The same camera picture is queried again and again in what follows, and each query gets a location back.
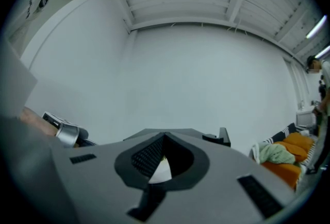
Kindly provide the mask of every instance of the orange cushion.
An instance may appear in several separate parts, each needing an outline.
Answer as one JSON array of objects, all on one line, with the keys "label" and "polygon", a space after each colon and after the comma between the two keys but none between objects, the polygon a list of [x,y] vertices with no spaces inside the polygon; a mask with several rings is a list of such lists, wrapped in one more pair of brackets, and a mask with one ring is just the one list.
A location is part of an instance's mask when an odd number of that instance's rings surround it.
[{"label": "orange cushion", "polygon": [[276,142],[274,144],[281,144],[281,145],[285,146],[287,151],[294,155],[296,162],[302,162],[307,158],[306,151],[297,145],[288,144],[285,142]]},{"label": "orange cushion", "polygon": [[286,137],[283,140],[283,142],[299,146],[299,147],[303,148],[306,151],[306,153],[308,153],[311,146],[313,145],[313,140],[311,138],[302,136],[298,132],[289,134],[289,136]]},{"label": "orange cushion", "polygon": [[264,162],[261,164],[280,178],[282,178],[290,187],[295,188],[301,169],[293,164],[274,164]]}]

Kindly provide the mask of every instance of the black cap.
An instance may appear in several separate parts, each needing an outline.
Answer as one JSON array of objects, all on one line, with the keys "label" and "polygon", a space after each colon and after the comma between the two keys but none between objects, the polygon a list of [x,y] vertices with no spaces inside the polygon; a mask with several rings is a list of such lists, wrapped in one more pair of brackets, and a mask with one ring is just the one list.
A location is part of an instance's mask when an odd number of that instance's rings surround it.
[{"label": "black cap", "polygon": [[313,62],[314,60],[317,60],[317,59],[315,58],[315,56],[309,56],[309,57],[307,58],[307,67],[309,67],[309,66],[312,64],[312,62]]}]

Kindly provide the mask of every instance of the black pants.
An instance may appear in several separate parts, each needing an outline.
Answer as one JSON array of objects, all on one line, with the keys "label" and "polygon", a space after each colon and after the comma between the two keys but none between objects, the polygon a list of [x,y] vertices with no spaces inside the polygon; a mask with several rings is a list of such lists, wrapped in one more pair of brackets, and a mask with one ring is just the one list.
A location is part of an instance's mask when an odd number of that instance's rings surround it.
[{"label": "black pants", "polygon": [[318,170],[320,165],[324,162],[325,158],[327,157],[330,151],[330,116],[328,116],[328,124],[326,129],[326,136],[324,140],[324,146],[320,157],[318,158],[317,162],[314,164],[315,170]]}]

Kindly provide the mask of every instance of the tube light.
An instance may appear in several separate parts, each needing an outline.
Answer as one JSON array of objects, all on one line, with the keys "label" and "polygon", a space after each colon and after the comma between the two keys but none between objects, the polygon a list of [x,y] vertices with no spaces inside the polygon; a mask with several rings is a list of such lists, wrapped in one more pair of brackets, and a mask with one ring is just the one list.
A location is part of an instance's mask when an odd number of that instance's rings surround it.
[{"label": "tube light", "polygon": [[314,26],[314,28],[306,35],[306,38],[312,38],[320,29],[321,27],[324,25],[326,21],[326,15],[317,23],[316,26]]},{"label": "tube light", "polygon": [[324,50],[322,50],[321,52],[319,52],[315,57],[316,58],[320,58],[322,57],[325,53],[330,51],[330,46],[328,46],[327,48],[325,48]]}]

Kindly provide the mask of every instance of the black slot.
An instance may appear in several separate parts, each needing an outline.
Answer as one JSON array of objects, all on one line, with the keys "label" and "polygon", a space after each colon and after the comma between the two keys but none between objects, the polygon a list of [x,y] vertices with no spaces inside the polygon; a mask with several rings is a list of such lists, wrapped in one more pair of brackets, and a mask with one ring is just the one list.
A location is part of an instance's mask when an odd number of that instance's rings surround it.
[{"label": "black slot", "polygon": [[237,180],[265,218],[269,218],[282,209],[282,206],[253,176],[241,177]]},{"label": "black slot", "polygon": [[70,160],[71,160],[71,163],[77,164],[77,163],[82,163],[82,162],[85,162],[85,161],[88,161],[88,160],[91,160],[94,158],[96,158],[96,156],[93,155],[92,153],[89,153],[89,154],[85,154],[83,156],[71,157]]}]

